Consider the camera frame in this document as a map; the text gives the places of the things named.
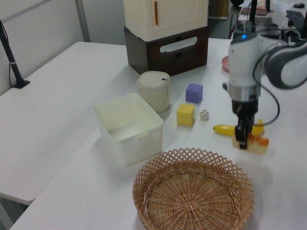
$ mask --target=yellow cube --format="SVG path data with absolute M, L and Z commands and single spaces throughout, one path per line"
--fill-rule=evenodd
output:
M 192 104 L 180 104 L 177 109 L 177 125 L 192 126 L 194 110 L 195 106 Z

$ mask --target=small white object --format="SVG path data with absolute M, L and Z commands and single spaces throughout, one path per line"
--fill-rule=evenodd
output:
M 200 113 L 200 117 L 201 117 L 201 120 L 203 121 L 208 121 L 209 120 L 209 113 L 207 112 L 207 110 L 202 110 L 201 113 Z
M 163 120 L 137 93 L 100 103 L 94 112 L 101 137 L 120 165 L 161 151 Z
M 168 109 L 170 102 L 170 77 L 167 73 L 148 71 L 137 80 L 139 95 L 156 113 Z

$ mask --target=purple cube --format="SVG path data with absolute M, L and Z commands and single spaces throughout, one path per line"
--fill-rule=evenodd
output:
M 186 101 L 199 103 L 202 99 L 202 85 L 191 83 L 186 89 Z

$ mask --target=cabinet door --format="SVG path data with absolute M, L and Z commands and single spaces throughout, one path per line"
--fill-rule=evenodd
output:
M 124 0 L 124 10 L 128 17 L 133 18 L 139 23 L 144 23 L 141 0 Z
M 152 0 L 153 31 L 201 20 L 204 0 Z

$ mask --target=woven basket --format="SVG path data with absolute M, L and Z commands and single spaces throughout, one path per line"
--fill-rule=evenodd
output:
M 254 204 L 242 169 L 200 149 L 175 149 L 147 162 L 132 195 L 147 230 L 242 229 Z

